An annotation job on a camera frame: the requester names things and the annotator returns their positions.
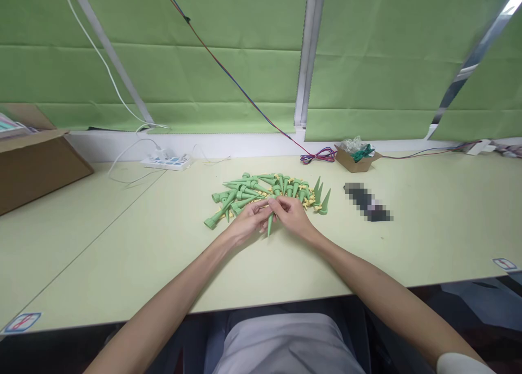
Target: white desk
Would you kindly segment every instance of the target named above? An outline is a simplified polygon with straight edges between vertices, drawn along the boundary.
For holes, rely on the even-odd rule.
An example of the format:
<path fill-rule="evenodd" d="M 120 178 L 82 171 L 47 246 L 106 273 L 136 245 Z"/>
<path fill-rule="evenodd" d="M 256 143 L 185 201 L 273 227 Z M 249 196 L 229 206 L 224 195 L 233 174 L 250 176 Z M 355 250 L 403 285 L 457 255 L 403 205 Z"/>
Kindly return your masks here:
<path fill-rule="evenodd" d="M 406 286 L 504 275 L 496 257 L 522 264 L 519 160 L 448 153 L 374 165 L 351 174 L 338 163 L 243 158 L 167 171 L 26 308 L 44 312 L 31 330 L 129 319 L 226 228 L 225 220 L 215 230 L 203 224 L 217 210 L 210 195 L 244 171 L 283 172 L 311 185 L 321 175 L 325 189 L 332 188 L 330 210 L 326 216 L 308 211 L 312 222 Z M 366 221 L 345 199 L 345 182 L 364 182 L 394 221 Z M 192 312 L 349 293 L 276 224 L 270 239 L 260 238 L 224 265 Z"/>
<path fill-rule="evenodd" d="M 108 167 L 95 164 L 91 176 L 0 216 L 0 328 L 163 173 L 126 186 L 107 178 Z M 144 171 L 122 163 L 115 174 L 140 177 Z"/>

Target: green window blind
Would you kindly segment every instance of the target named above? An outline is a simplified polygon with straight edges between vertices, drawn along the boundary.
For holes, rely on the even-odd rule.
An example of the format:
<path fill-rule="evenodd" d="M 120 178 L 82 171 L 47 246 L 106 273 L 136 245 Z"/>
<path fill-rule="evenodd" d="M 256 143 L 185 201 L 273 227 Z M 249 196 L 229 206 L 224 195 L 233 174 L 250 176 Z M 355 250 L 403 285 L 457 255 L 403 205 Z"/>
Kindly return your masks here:
<path fill-rule="evenodd" d="M 433 140 L 522 136 L 522 11 L 513 14 L 457 94 Z"/>
<path fill-rule="evenodd" d="M 506 0 L 325 0 L 306 140 L 423 138 Z"/>
<path fill-rule="evenodd" d="M 306 0 L 177 1 L 261 110 L 293 132 Z M 174 133 L 276 132 L 169 0 L 89 2 L 156 123 Z M 118 100 L 65 0 L 0 0 L 0 16 L 0 103 L 34 103 L 60 128 L 135 130 L 141 124 Z M 107 62 L 125 102 L 141 117 Z"/>
<path fill-rule="evenodd" d="M 75 9 L 98 43 L 79 6 Z M 0 0 L 0 18 L 0 104 L 36 104 L 60 128 L 138 127 L 65 0 Z M 122 97 L 132 102 L 106 55 L 105 60 Z"/>
<path fill-rule="evenodd" d="M 293 132 L 306 0 L 176 0 L 273 122 Z M 276 132 L 169 0 L 89 0 L 156 133 Z"/>

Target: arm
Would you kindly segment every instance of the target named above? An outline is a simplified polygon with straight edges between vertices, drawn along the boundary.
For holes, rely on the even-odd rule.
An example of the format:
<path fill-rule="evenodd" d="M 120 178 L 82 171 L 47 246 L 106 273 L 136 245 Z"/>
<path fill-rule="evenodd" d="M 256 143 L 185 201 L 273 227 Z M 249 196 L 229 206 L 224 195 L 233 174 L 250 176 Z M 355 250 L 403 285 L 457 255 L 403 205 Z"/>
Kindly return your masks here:
<path fill-rule="evenodd" d="M 266 228 L 267 201 L 249 204 L 187 268 L 143 306 L 113 337 L 85 373 L 142 373 L 170 339 L 196 297 L 231 249 Z"/>
<path fill-rule="evenodd" d="M 324 237 L 310 223 L 299 200 L 269 200 L 278 219 L 314 248 L 346 285 L 390 329 L 413 345 L 432 367 L 446 352 L 457 352 L 483 362 L 470 345 L 411 291 L 369 262 Z"/>

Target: pile of green stakes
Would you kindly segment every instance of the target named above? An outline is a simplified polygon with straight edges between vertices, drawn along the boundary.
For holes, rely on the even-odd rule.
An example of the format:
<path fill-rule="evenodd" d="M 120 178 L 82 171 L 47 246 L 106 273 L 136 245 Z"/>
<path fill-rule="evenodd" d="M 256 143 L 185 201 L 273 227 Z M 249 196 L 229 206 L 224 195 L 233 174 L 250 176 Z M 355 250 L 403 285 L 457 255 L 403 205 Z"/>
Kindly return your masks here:
<path fill-rule="evenodd" d="M 259 181 L 270 184 L 270 188 L 259 185 Z M 205 220 L 205 225 L 214 229 L 219 219 L 226 218 L 227 222 L 231 217 L 238 216 L 247 204 L 263 200 L 269 196 L 289 196 L 297 197 L 304 209 L 313 207 L 320 215 L 328 213 L 328 199 L 330 191 L 326 194 L 325 199 L 321 202 L 322 183 L 321 177 L 317 179 L 315 187 L 309 187 L 307 181 L 290 178 L 283 173 L 261 174 L 251 176 L 249 173 L 243 173 L 243 177 L 237 180 L 223 183 L 229 190 L 221 193 L 212 194 L 214 203 L 221 203 L 220 209 L 214 216 Z M 273 216 L 268 220 L 268 235 L 272 225 Z"/>

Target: white sleeve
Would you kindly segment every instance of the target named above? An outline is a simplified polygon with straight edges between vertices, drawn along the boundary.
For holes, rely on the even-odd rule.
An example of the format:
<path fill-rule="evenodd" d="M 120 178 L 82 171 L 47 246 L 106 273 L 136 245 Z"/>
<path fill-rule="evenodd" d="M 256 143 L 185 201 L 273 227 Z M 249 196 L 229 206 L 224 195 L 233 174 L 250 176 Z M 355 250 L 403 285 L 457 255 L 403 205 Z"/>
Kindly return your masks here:
<path fill-rule="evenodd" d="M 445 353 L 437 360 L 437 374 L 495 374 L 479 361 L 455 352 Z"/>

